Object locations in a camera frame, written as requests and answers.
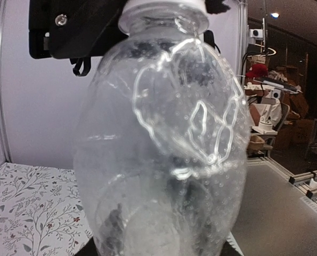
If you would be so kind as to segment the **red cap background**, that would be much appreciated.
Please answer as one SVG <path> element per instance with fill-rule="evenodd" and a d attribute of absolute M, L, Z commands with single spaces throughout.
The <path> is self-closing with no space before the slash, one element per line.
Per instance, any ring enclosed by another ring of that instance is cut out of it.
<path fill-rule="evenodd" d="M 268 77 L 269 71 L 265 64 L 255 63 L 253 64 L 248 72 L 246 73 L 247 78 L 259 78 L 259 77 Z"/>

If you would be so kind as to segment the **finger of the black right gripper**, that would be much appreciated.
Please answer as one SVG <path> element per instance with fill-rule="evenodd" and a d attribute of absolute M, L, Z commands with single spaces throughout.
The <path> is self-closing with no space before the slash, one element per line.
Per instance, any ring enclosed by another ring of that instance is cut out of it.
<path fill-rule="evenodd" d="M 205 0 L 207 13 L 221 14 L 229 11 L 231 8 L 224 2 L 225 0 Z"/>

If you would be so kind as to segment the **clear bottle white cap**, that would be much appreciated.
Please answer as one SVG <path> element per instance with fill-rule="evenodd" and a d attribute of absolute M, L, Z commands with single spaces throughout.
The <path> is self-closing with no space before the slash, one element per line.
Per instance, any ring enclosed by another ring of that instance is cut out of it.
<path fill-rule="evenodd" d="M 78 149 L 74 170 L 98 255 L 220 255 L 243 196 L 248 106 L 242 86 L 224 103 L 149 108 L 139 125 Z"/>

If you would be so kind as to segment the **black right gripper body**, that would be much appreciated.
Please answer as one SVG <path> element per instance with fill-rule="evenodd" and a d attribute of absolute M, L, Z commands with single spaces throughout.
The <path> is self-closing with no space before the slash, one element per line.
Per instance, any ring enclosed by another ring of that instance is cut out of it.
<path fill-rule="evenodd" d="M 29 2 L 29 53 L 34 59 L 103 56 L 126 38 L 118 28 L 120 0 Z"/>

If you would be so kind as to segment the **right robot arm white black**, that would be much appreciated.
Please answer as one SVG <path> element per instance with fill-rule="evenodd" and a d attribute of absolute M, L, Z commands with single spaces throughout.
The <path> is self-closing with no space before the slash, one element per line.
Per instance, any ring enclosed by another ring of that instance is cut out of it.
<path fill-rule="evenodd" d="M 220 1 L 31 1 L 29 51 L 35 59 L 69 59 L 85 76 L 100 62 L 88 87 L 75 146 L 107 145 L 101 135 L 139 125 L 148 109 L 198 100 L 224 103 L 240 90 L 228 61 L 200 40 L 208 13 L 228 10 Z"/>

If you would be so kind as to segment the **floral patterned table mat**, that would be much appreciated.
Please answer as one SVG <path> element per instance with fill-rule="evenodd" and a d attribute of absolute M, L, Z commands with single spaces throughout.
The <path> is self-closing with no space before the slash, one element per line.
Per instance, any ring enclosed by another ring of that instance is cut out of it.
<path fill-rule="evenodd" d="M 73 170 L 0 166 L 0 255 L 75 255 L 91 238 Z"/>

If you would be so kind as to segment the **background desk with clutter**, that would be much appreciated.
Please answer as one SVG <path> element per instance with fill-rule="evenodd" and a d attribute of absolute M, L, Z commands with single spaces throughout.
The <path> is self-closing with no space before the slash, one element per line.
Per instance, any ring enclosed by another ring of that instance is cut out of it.
<path fill-rule="evenodd" d="M 310 136 L 313 120 L 317 118 L 317 46 L 287 33 L 270 29 L 267 44 L 276 54 L 265 58 L 269 75 L 300 90 L 298 94 L 282 93 L 273 105 L 251 103 L 251 123 L 261 118 L 273 126 L 282 119 L 281 105 L 290 107 L 288 118 L 294 123 L 278 133 L 277 140 L 288 147 L 291 142 L 305 142 Z"/>

